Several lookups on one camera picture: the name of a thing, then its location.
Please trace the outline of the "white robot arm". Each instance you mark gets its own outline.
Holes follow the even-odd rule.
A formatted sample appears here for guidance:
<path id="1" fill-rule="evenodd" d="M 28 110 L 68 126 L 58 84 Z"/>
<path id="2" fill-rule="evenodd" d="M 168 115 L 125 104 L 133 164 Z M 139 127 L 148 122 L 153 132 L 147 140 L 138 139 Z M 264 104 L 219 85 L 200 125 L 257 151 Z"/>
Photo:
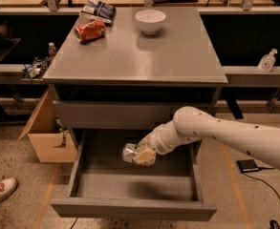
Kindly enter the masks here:
<path id="1" fill-rule="evenodd" d="M 158 155 L 210 137 L 280 170 L 280 128 L 216 118 L 194 107 L 182 107 L 171 121 L 155 128 L 139 146 Z"/>

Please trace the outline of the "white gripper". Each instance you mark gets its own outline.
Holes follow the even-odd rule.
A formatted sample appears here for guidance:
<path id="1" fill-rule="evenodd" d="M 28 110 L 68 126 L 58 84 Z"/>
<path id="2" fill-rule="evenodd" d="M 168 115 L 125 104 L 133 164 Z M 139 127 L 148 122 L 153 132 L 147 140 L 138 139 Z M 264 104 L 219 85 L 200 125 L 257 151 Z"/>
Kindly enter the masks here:
<path id="1" fill-rule="evenodd" d="M 153 166 L 156 162 L 156 153 L 164 156 L 178 147 L 177 137 L 173 124 L 158 126 L 139 142 L 139 146 L 148 144 L 153 151 L 145 147 L 133 157 L 134 163 L 141 166 Z"/>

